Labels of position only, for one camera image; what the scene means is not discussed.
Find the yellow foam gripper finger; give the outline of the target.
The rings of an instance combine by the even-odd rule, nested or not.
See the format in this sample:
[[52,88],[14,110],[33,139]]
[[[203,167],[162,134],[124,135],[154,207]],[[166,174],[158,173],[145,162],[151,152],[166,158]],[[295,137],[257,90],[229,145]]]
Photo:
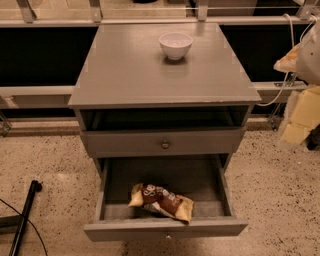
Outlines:
[[301,145],[319,125],[320,86],[311,84],[302,92],[293,91],[289,96],[279,128],[279,143],[282,147]]
[[295,45],[284,57],[277,60],[273,68],[279,72],[295,72],[297,70],[297,55],[300,45]]

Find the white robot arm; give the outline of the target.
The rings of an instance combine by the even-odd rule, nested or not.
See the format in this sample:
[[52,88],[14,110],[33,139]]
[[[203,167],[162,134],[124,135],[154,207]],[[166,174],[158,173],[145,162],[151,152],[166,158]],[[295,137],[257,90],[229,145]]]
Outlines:
[[320,125],[320,22],[317,21],[284,57],[274,64],[280,72],[293,72],[308,83],[289,99],[289,113],[281,133],[287,144],[302,144]]

